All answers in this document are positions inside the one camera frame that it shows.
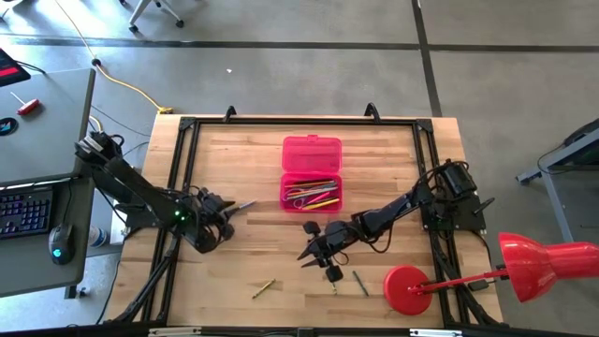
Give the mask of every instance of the red lamp base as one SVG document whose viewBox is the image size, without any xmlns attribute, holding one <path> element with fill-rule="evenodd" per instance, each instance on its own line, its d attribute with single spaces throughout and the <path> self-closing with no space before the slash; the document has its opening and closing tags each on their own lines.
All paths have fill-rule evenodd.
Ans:
<svg viewBox="0 0 599 337">
<path fill-rule="evenodd" d="M 387 302 L 395 311 L 404 315 L 419 315 L 429 308 L 432 294 L 416 295 L 408 287 L 428 282 L 429 278 L 413 266 L 392 269 L 385 278 L 383 292 Z"/>
</svg>

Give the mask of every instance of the computer mouse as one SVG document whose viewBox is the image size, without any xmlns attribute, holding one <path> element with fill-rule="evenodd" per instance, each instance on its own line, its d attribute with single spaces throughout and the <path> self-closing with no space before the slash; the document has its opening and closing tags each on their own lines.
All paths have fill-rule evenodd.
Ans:
<svg viewBox="0 0 599 337">
<path fill-rule="evenodd" d="M 70 262 L 75 255 L 74 228 L 68 224 L 59 224 L 50 232 L 48 249 L 52 262 L 64 265 Z"/>
</svg>

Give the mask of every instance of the red lamp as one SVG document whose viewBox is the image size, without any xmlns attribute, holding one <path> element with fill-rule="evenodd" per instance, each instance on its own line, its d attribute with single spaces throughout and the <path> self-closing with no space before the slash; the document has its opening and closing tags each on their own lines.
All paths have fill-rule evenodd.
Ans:
<svg viewBox="0 0 599 337">
<path fill-rule="evenodd" d="M 504 269 L 433 283 L 414 266 L 398 266 L 385 278 L 385 298 L 396 311 L 418 315 L 431 305 L 432 293 L 447 286 L 508 276 L 518 300 L 524 302 L 545 294 L 557 280 L 599 277 L 599 247 L 589 242 L 544 246 L 518 234 L 500 233 L 499 245 Z"/>
</svg>

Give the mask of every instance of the floor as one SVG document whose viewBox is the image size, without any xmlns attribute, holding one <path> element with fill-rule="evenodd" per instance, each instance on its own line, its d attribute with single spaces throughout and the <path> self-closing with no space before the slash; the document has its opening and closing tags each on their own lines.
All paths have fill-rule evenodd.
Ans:
<svg viewBox="0 0 599 337">
<path fill-rule="evenodd" d="M 185 0 L 173 4 L 183 29 L 149 6 L 136 36 L 127 30 L 133 0 L 125 7 L 116 0 L 61 3 L 93 37 L 110 74 L 177 113 L 224 113 L 234 105 L 242 114 L 360 115 L 372 101 L 386 116 L 457 117 L 479 193 L 496 197 L 485 210 L 493 262 L 501 263 L 500 231 L 562 240 L 544 186 L 521 187 L 514 177 L 597 118 L 594 0 Z M 0 3 L 0 13 L 6 6 L 15 7 L 0 21 L 0 45 L 14 58 L 48 71 L 90 66 L 53 1 Z M 152 130 L 155 108 L 101 76 L 94 104 L 141 133 Z M 97 117 L 125 136 L 125 150 L 147 140 Z M 141 148 L 127 159 L 141 166 L 144 154 Z M 117 260 L 88 259 L 89 298 L 64 301 L 55 289 L 0 299 L 0 330 L 95 323 Z M 510 325 L 599 330 L 595 280 L 560 282 L 523 304 L 510 286 L 499 284 Z M 32 306 L 44 308 L 35 320 Z"/>
</svg>

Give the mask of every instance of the wooden table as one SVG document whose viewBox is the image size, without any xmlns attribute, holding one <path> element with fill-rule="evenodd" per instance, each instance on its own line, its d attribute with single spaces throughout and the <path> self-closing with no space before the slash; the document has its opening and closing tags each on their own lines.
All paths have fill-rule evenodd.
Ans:
<svg viewBox="0 0 599 337">
<path fill-rule="evenodd" d="M 156 117 L 143 168 L 150 183 L 167 185 L 180 118 Z M 440 160 L 464 159 L 456 119 L 432 120 Z M 283 139 L 308 134 L 336 137 L 343 143 L 344 204 L 339 214 L 287 213 L 279 208 Z M 215 251 L 201 255 L 182 242 L 168 317 L 170 326 L 442 326 L 437 297 L 422 315 L 407 316 L 391 310 L 383 296 L 383 279 L 397 265 L 415 265 L 431 278 L 434 276 L 429 237 L 421 229 L 419 212 L 395 223 L 387 253 L 376 254 L 362 243 L 346 250 L 349 264 L 342 267 L 345 277 L 336 284 L 337 296 L 332 294 L 323 269 L 301 269 L 305 261 L 296 260 L 309 239 L 301 227 L 305 221 L 315 220 L 324 227 L 327 221 L 349 219 L 353 212 L 386 205 L 415 183 L 418 173 L 409 127 L 203 125 L 199 135 L 192 184 L 206 186 L 225 199 L 256 199 L 257 203 L 233 217 L 235 236 Z M 186 138 L 183 154 L 187 154 L 190 139 Z M 185 160 L 186 155 L 180 164 L 179 188 Z M 124 245 L 107 318 L 121 313 L 148 278 L 156 232 L 144 229 Z M 463 275 L 489 270 L 487 251 L 475 235 L 456 232 L 455 239 Z M 369 298 L 362 295 L 351 271 L 359 274 L 371 293 Z M 252 295 L 273 278 L 277 282 L 252 300 Z M 159 307 L 162 288 L 159 284 L 154 311 Z M 458 317 L 453 291 L 449 293 L 452 313 Z M 502 320 L 494 285 L 475 296 L 491 316 Z"/>
</svg>

